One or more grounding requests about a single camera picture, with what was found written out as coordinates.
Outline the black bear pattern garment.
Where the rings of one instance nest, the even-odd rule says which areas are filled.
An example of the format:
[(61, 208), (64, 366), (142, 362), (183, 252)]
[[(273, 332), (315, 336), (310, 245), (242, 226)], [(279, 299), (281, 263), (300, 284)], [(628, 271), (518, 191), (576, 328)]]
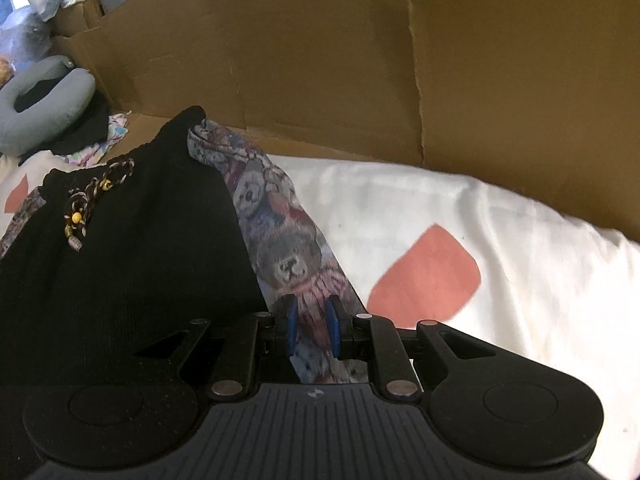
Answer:
[(54, 170), (1, 242), (3, 385), (73, 382), (171, 358), (196, 318), (229, 324), (299, 303), (292, 367), (306, 384), (364, 382), (334, 358), (324, 304), (363, 306), (286, 172), (199, 106), (116, 170)]

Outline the cream bear print quilt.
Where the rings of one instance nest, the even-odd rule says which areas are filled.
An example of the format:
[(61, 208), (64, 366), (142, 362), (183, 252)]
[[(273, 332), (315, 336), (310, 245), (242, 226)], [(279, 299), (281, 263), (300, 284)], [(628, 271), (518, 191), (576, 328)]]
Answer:
[(73, 382), (1, 382), (3, 478), (634, 479), (639, 246), (468, 177), (270, 157), (363, 309), (391, 320), (418, 402), (349, 384), (208, 394), (196, 318), (171, 358)]

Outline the black cloth under neck pillow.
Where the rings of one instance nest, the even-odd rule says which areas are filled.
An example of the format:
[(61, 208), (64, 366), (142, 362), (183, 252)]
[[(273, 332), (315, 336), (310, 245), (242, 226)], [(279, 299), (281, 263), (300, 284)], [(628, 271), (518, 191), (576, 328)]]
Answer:
[(52, 140), (44, 141), (22, 155), (18, 163), (24, 164), (30, 156), (41, 151), (51, 151), (55, 155), (76, 153), (89, 145), (105, 141), (107, 131), (108, 103), (97, 91), (76, 122)]

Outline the brown cardboard box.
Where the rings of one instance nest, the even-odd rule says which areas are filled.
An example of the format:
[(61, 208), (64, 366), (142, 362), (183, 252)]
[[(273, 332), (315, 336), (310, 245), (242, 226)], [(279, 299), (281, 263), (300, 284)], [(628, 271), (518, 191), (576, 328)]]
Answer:
[(639, 0), (128, 0), (54, 46), (138, 136), (422, 166), (639, 235)]

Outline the grey neck pillow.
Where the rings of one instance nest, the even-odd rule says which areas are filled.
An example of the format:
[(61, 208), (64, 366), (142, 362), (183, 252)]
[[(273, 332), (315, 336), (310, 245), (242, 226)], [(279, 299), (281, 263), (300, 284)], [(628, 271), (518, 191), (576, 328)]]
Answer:
[[(41, 81), (60, 78), (42, 98), (19, 112), (19, 98)], [(1, 153), (18, 157), (52, 140), (88, 107), (96, 80), (64, 55), (53, 55), (32, 64), (1, 88)]]

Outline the clear plastic bag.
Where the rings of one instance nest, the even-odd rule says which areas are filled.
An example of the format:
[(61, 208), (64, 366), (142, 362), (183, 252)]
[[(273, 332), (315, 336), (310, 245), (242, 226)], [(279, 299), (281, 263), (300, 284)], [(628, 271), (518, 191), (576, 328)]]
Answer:
[(51, 26), (30, 6), (14, 10), (1, 25), (1, 56), (15, 73), (48, 56)]

